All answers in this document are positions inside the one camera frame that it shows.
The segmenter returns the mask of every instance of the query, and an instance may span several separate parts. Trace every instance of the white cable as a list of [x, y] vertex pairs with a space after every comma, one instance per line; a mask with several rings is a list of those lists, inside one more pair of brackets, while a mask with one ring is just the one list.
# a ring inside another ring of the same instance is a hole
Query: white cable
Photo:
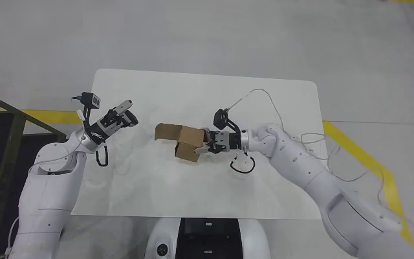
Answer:
[[36, 162], [36, 163], [34, 163], [30, 168], [29, 168], [29, 170], [28, 170], [28, 172], [27, 173], [30, 173], [30, 171], [31, 171], [31, 169], [35, 166], [35, 165], [37, 165], [37, 164], [41, 164], [41, 163], [48, 163], [48, 162], [53, 162], [53, 161], [57, 161], [57, 160], [60, 160], [60, 159], [63, 159], [63, 158], [65, 158], [65, 157], [68, 157], [68, 156], [70, 156], [70, 155], [72, 155], [78, 148], [79, 148], [79, 146], [80, 146], [80, 144], [82, 144], [82, 140], [84, 140], [85, 139], [85, 136], [82, 136], [81, 137], [81, 139], [79, 140], [79, 143], [78, 143], [78, 145], [75, 147], [75, 149], [73, 149], [73, 151], [71, 151], [69, 154], [67, 154], [67, 155], [64, 155], [63, 157], [59, 157], [59, 158], [56, 158], [56, 159], [51, 159], [51, 160], [46, 160], [46, 161], [39, 161], [39, 162]]
[[409, 218], [405, 217], [404, 215], [400, 215], [400, 214], [396, 213], [395, 211], [392, 211], [390, 208], [388, 208], [388, 207], [387, 207], [385, 204], [383, 204], [383, 202], [381, 201], [381, 199], [380, 199], [380, 194], [381, 194], [382, 190], [384, 189], [384, 181], [385, 181], [385, 176], [384, 176], [384, 172], [383, 172], [380, 168], [372, 168], [372, 169], [368, 169], [367, 171], [365, 171], [363, 174], [359, 175], [358, 177], [355, 177], [354, 179], [347, 180], [347, 179], [341, 178], [341, 177], [340, 177], [338, 174], [336, 174], [336, 173], [333, 171], [333, 169], [331, 168], [331, 166], [330, 166], [330, 164], [329, 164], [329, 159], [331, 158], [331, 155], [332, 155], [332, 152], [331, 152], [331, 154], [330, 154], [330, 155], [328, 155], [328, 160], [327, 160], [328, 171], [329, 171], [329, 172], [330, 172], [333, 176], [335, 176], [335, 177], [336, 177], [336, 178], [338, 178], [339, 180], [341, 180], [341, 181], [343, 181], [343, 182], [346, 182], [346, 183], [351, 183], [351, 182], [353, 182], [353, 181], [356, 181], [356, 180], [358, 180], [358, 179], [362, 178], [365, 174], [368, 174], [369, 172], [372, 172], [373, 170], [378, 170], [378, 171], [381, 173], [381, 185], [380, 185], [380, 188], [379, 188], [378, 192], [376, 193], [376, 199], [378, 200], [378, 204], [379, 204], [382, 208], [384, 208], [384, 209], [386, 209], [386, 210], [390, 211], [391, 213], [393, 213], [394, 215], [396, 215], [396, 216], [398, 216], [398, 217], [400, 217], [400, 218], [405, 219], [408, 223], [410, 223], [412, 226], [414, 226], [414, 222], [412, 222]]
[[10, 227], [10, 231], [8, 232], [8, 239], [7, 239], [7, 248], [6, 248], [6, 252], [5, 252], [5, 259], [8, 258], [10, 252], [12, 251], [12, 232], [14, 229], [14, 225], [16, 224], [17, 220], [19, 219], [19, 217], [17, 217], [14, 221], [12, 226]]
[[[282, 127], [282, 130], [293, 140], [293, 141], [295, 141], [295, 142], [298, 142], [298, 143], [300, 143], [300, 144], [302, 144], [303, 145], [303, 147], [308, 151], [308, 153], [311, 155], [311, 156], [313, 156], [314, 158], [316, 158], [316, 159], [319, 159], [319, 160], [326, 160], [327, 161], [327, 166], [328, 166], [328, 170], [330, 171], [330, 173], [333, 175], [333, 176], [335, 176], [336, 178], [338, 178], [339, 180], [341, 180], [341, 181], [344, 181], [344, 182], [346, 182], [346, 183], [350, 183], [350, 182], [353, 182], [353, 181], [356, 181], [356, 180], [358, 180], [359, 178], [361, 178], [361, 177], [363, 177], [365, 174], [367, 174], [368, 172], [372, 172], [372, 170], [368, 170], [368, 171], [366, 171], [366, 172], [364, 172], [362, 175], [360, 175], [360, 176], [358, 176], [357, 178], [354, 178], [354, 179], [351, 179], [351, 180], [346, 180], [346, 179], [342, 179], [341, 177], [339, 177], [336, 173], [334, 173], [333, 171], [332, 171], [332, 169], [330, 168], [330, 166], [329, 166], [329, 159], [331, 158], [331, 155], [332, 155], [332, 150], [331, 150], [331, 154], [330, 155], [328, 155], [328, 157], [317, 157], [316, 155], [314, 155], [313, 153], [312, 153], [312, 151], [313, 150], [309, 150], [306, 146], [305, 146], [305, 144], [312, 144], [312, 143], [317, 143], [317, 142], [320, 142], [320, 141], [322, 141], [322, 140], [324, 140], [325, 139], [325, 137], [326, 137], [326, 135], [325, 134], [322, 134], [322, 133], [304, 133], [304, 134], [302, 134], [301, 136], [300, 136], [300, 141], [298, 141], [298, 140], [296, 140], [294, 137], [291, 137], [286, 131], [285, 131], [285, 127], [284, 127], [284, 125], [283, 125], [283, 120], [282, 120], [282, 117], [281, 117], [281, 115], [280, 115], [280, 113], [279, 113], [279, 111], [278, 111], [278, 109], [276, 108], [276, 105], [274, 104], [274, 102], [273, 102], [273, 99], [272, 99], [272, 97], [270, 96], [270, 94], [266, 91], [266, 90], [264, 90], [264, 89], [262, 89], [262, 88], [256, 88], [256, 89], [253, 89], [253, 90], [251, 90], [250, 92], [248, 92], [247, 93], [247, 95], [246, 96], [244, 96], [244, 97], [242, 97], [242, 98], [240, 98], [235, 104], [233, 104], [232, 106], [230, 106], [228, 109], [227, 109], [227, 111], [229, 111], [230, 109], [232, 109], [234, 106], [236, 106], [236, 104], [238, 104], [240, 101], [242, 101], [244, 98], [246, 98], [247, 96], [249, 96], [249, 94], [250, 93], [252, 93], [252, 92], [254, 92], [254, 91], [263, 91], [263, 92], [265, 92], [266, 94], [267, 94], [267, 96], [269, 97], [269, 99], [270, 99], [270, 101], [271, 101], [271, 103], [272, 103], [272, 105], [273, 105], [273, 108], [275, 109], [275, 111], [276, 111], [276, 113], [278, 114], [278, 117], [279, 117], [279, 119], [280, 119], [280, 123], [281, 123], [281, 127]], [[309, 141], [309, 142], [303, 142], [303, 136], [304, 135], [321, 135], [321, 136], [323, 136], [323, 138], [321, 138], [320, 140], [317, 140], [317, 141]], [[336, 155], [336, 154], [338, 154], [339, 153], [339, 151], [340, 151], [340, 147], [338, 146], [338, 149], [337, 149], [337, 151], [334, 153], [334, 155]], [[383, 207], [383, 208], [385, 208], [386, 210], [388, 210], [388, 211], [390, 211], [390, 212], [392, 212], [392, 213], [394, 213], [395, 215], [397, 215], [397, 216], [399, 216], [399, 217], [401, 217], [401, 218], [404, 218], [407, 222], [409, 222], [409, 223], [411, 223], [413, 226], [414, 226], [414, 223], [411, 221], [411, 220], [409, 220], [409, 219], [407, 219], [405, 216], [403, 216], [403, 215], [399, 215], [399, 214], [397, 214], [396, 212], [393, 212], [391, 209], [389, 209], [388, 207], [386, 207], [384, 204], [383, 204], [383, 202], [381, 201], [381, 199], [380, 199], [380, 193], [381, 193], [381, 191], [384, 189], [384, 173], [383, 173], [383, 171], [381, 170], [381, 169], [379, 169], [379, 168], [375, 168], [375, 169], [377, 169], [380, 173], [381, 173], [381, 176], [382, 176], [382, 178], [381, 178], [381, 187], [380, 187], [380, 189], [379, 189], [379, 191], [376, 193], [376, 198], [377, 198], [377, 200], [378, 200], [378, 203], [379, 203], [379, 205], [381, 206], [381, 207]]]
[[250, 93], [253, 93], [254, 91], [263, 91], [263, 92], [265, 92], [265, 93], [267, 94], [267, 96], [269, 96], [269, 99], [270, 99], [270, 101], [272, 102], [273, 108], [274, 108], [274, 110], [276, 111], [276, 113], [278, 114], [278, 117], [279, 117], [279, 119], [280, 119], [280, 123], [281, 123], [282, 129], [283, 129], [283, 131], [285, 131], [285, 127], [284, 127], [284, 125], [283, 125], [282, 116], [280, 115], [280, 113], [279, 113], [278, 109], [276, 108], [276, 105], [274, 104], [272, 97], [270, 96], [270, 94], [269, 94], [266, 90], [264, 90], [264, 89], [262, 89], [262, 88], [256, 88], [256, 89], [251, 90], [250, 92], [248, 92], [248, 93], [247, 93], [247, 95], [246, 95], [245, 97], [240, 98], [240, 99], [239, 99], [239, 100], [238, 100], [235, 104], [233, 104], [232, 106], [230, 106], [229, 108], [227, 108], [227, 111], [229, 111], [230, 109], [232, 109], [232, 108], [233, 108], [236, 104], [238, 104], [238, 103], [239, 103], [240, 101], [242, 101], [244, 98], [248, 97], [248, 96], [249, 96], [249, 94], [250, 94]]

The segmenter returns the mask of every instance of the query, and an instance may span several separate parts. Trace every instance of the black cable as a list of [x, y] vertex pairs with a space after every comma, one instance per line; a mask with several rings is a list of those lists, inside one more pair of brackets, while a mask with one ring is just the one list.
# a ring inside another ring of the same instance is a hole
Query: black cable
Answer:
[[86, 108], [86, 106], [83, 107], [83, 116], [86, 118], [86, 114], [88, 112], [88, 108]]
[[88, 122], [88, 124], [89, 124], [89, 117], [91, 117], [91, 109], [88, 109], [88, 114], [86, 116], [86, 121]]
[[253, 161], [253, 167], [249, 171], [247, 171], [247, 172], [240, 171], [240, 170], [234, 168], [234, 166], [233, 166], [234, 161], [232, 161], [230, 163], [230, 168], [233, 169], [233, 170], [235, 170], [237, 173], [240, 173], [240, 174], [249, 174], [249, 173], [251, 173], [253, 171], [254, 167], [256, 166], [256, 162], [254, 161], [253, 157], [250, 157], [250, 159]]
[[99, 166], [105, 167], [108, 165], [108, 148], [106, 146], [106, 142], [104, 141], [103, 143], [105, 143], [105, 146], [103, 147], [105, 150], [105, 164], [101, 164], [101, 162], [99, 161], [98, 150], [95, 151], [95, 156], [96, 156], [96, 162], [99, 164]]

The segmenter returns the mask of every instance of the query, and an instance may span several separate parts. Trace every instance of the brown cardboard box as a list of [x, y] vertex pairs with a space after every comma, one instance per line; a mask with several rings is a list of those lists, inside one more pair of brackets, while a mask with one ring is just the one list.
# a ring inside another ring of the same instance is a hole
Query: brown cardboard box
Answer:
[[175, 156], [191, 162], [197, 162], [200, 155], [194, 153], [202, 146], [204, 130], [183, 125], [160, 123], [155, 127], [155, 140], [169, 139], [177, 141]]

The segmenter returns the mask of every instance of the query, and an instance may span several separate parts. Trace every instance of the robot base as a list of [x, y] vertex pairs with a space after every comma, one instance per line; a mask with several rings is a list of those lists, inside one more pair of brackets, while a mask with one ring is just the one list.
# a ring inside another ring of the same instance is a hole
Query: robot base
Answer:
[[161, 218], [149, 236], [145, 259], [270, 259], [257, 220]]

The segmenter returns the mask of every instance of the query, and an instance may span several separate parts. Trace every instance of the black metal frame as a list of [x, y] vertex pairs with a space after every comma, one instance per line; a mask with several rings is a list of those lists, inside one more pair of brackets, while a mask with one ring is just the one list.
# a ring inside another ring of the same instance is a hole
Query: black metal frame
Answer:
[[56, 134], [58, 136], [59, 142], [65, 141], [66, 134], [3, 101], [0, 101], [0, 108], [5, 109], [5, 111], [0, 111], [0, 113], [12, 113], [14, 115], [12, 126], [7, 138], [8, 140], [5, 147], [5, 152], [0, 163], [0, 222], [2, 222], [3, 216], [5, 215], [8, 194], [10, 192], [12, 173], [16, 165], [17, 155], [19, 153], [20, 142], [23, 136], [26, 120], [39, 127], [42, 127], [45, 130], [50, 131], [53, 134]]

